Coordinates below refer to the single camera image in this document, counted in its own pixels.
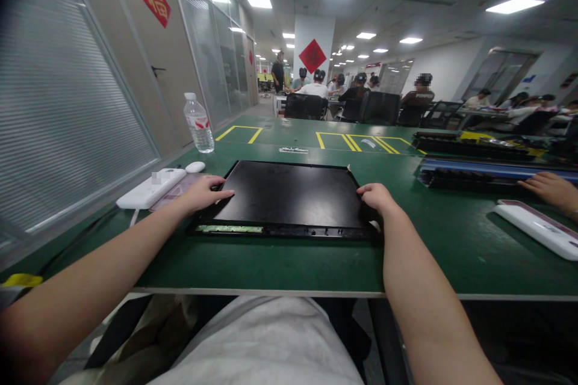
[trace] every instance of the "door handle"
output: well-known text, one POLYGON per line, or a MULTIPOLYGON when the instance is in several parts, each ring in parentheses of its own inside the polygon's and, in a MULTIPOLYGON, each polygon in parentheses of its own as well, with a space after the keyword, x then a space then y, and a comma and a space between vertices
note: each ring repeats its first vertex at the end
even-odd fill
POLYGON ((151 65, 151 69, 152 69, 152 73, 155 75, 156 78, 158 78, 158 75, 157 75, 158 70, 166 70, 165 68, 156 68, 153 65, 151 65))

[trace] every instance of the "white power strip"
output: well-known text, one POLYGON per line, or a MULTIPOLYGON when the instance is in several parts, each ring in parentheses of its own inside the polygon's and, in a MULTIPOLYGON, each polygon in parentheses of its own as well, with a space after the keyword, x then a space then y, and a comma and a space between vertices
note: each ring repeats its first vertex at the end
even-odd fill
POLYGON ((546 248, 566 260, 578 260, 578 239, 570 236, 524 208, 498 205, 494 212, 526 232, 546 248))
POLYGON ((181 168, 164 168, 119 198, 116 205, 121 209, 150 209, 186 174, 181 168))

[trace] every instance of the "red diamond sign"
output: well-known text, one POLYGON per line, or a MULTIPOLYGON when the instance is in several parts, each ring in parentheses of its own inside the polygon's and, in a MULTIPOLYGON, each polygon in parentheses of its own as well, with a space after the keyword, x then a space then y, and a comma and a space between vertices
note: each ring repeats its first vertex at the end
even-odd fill
POLYGON ((320 67, 327 57, 323 54, 323 50, 314 39, 311 43, 299 54, 299 58, 309 71, 309 73, 314 73, 315 69, 320 67))

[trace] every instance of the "window blinds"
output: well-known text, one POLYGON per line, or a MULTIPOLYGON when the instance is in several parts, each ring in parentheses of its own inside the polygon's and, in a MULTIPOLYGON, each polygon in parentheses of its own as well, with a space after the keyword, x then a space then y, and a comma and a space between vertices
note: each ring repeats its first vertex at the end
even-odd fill
POLYGON ((158 159, 83 0, 4 7, 2 265, 39 230, 158 159))

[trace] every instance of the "cable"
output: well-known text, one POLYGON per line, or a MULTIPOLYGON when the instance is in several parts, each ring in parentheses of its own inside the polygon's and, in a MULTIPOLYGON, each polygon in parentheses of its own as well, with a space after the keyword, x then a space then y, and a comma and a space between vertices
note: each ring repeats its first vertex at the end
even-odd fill
POLYGON ((56 253, 55 256, 52 257, 52 259, 50 259, 48 262, 46 262, 46 264, 40 269, 40 271, 38 272, 38 275, 40 275, 42 278, 45 277, 46 273, 48 272, 48 270, 50 269, 50 267, 54 264, 54 262, 56 262, 56 260, 61 257, 63 254, 67 253, 73 246, 75 246, 78 241, 80 241, 80 239, 82 239, 83 237, 86 236, 86 234, 89 233, 89 231, 91 231, 92 229, 94 229, 94 227, 100 222, 102 221, 104 218, 109 217, 110 215, 112 215, 113 213, 115 213, 116 211, 118 211, 120 208, 118 206, 113 207, 112 209, 110 209, 106 214, 102 215, 101 217, 97 218, 96 220, 94 220, 92 223, 90 223, 87 227, 85 227, 79 234, 77 234, 73 240, 71 240, 71 242, 65 246, 62 250, 60 250, 58 253, 56 253))
POLYGON ((140 209, 135 209, 134 210, 134 214, 132 215, 132 219, 131 219, 131 224, 128 227, 132 227, 134 226, 134 223, 137 222, 137 216, 138 216, 138 212, 140 211, 140 209))

